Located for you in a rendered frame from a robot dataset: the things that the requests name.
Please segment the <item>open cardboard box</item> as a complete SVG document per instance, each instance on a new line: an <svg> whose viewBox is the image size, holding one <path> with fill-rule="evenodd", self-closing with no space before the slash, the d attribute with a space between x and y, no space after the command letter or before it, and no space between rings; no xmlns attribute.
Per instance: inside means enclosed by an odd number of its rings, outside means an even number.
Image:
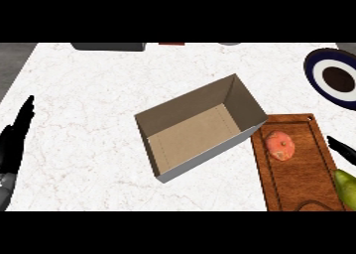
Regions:
<svg viewBox="0 0 356 254"><path fill-rule="evenodd" d="M166 183L242 144L268 115L233 74L135 115L156 179Z"/></svg>

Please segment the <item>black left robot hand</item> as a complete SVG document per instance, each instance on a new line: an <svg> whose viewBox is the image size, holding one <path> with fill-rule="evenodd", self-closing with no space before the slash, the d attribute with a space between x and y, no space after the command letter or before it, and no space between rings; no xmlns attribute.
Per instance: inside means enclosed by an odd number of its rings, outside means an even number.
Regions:
<svg viewBox="0 0 356 254"><path fill-rule="evenodd" d="M35 96L25 102L14 124L4 128L0 133L0 175L19 174L23 154L25 141L35 117Z"/></svg>

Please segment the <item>green pear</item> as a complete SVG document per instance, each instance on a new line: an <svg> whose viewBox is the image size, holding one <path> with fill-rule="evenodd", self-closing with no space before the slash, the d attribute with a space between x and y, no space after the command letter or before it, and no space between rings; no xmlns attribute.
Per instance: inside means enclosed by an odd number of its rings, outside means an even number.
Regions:
<svg viewBox="0 0 356 254"><path fill-rule="evenodd" d="M341 200L356 210L356 178L338 169L335 171L335 184Z"/></svg>

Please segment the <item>brown wooden cutting board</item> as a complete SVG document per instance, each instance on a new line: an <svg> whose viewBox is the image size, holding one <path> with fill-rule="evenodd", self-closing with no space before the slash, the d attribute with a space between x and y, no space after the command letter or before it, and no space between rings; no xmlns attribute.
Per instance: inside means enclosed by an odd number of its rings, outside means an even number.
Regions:
<svg viewBox="0 0 356 254"><path fill-rule="evenodd" d="M284 132L295 143L286 162L268 153L267 136ZM336 164L312 114L276 114L252 136L268 211L351 211L333 178Z"/></svg>

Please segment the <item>dark grey flat appliance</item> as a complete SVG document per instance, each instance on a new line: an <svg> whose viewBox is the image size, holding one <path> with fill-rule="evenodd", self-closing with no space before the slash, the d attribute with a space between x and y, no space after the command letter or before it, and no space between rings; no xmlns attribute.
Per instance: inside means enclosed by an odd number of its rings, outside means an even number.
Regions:
<svg viewBox="0 0 356 254"><path fill-rule="evenodd" d="M144 43L73 43L73 47L81 51L121 51L143 52Z"/></svg>

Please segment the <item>orange-red round fruit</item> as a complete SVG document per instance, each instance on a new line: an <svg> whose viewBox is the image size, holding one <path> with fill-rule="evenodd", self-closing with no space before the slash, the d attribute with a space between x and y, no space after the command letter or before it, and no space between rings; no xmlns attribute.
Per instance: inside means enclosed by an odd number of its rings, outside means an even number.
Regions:
<svg viewBox="0 0 356 254"><path fill-rule="evenodd" d="M267 136L270 155L280 161L287 161L295 155L295 143L290 136L281 131L273 131Z"/></svg>

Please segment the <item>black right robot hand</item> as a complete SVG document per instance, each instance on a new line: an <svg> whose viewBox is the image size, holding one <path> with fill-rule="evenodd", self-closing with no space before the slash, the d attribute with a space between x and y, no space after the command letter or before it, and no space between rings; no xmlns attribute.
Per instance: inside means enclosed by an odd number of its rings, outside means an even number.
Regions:
<svg viewBox="0 0 356 254"><path fill-rule="evenodd" d="M348 162L356 167L356 150L332 136L327 137L329 147L342 155Z"/></svg>

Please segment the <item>blue and white plate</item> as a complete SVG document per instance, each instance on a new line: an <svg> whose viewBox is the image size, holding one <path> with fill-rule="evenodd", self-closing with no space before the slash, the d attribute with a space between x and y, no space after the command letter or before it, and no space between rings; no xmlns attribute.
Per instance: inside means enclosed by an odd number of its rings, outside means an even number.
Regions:
<svg viewBox="0 0 356 254"><path fill-rule="evenodd" d="M323 97L356 111L356 56L343 50L318 49L305 58L304 71Z"/></svg>

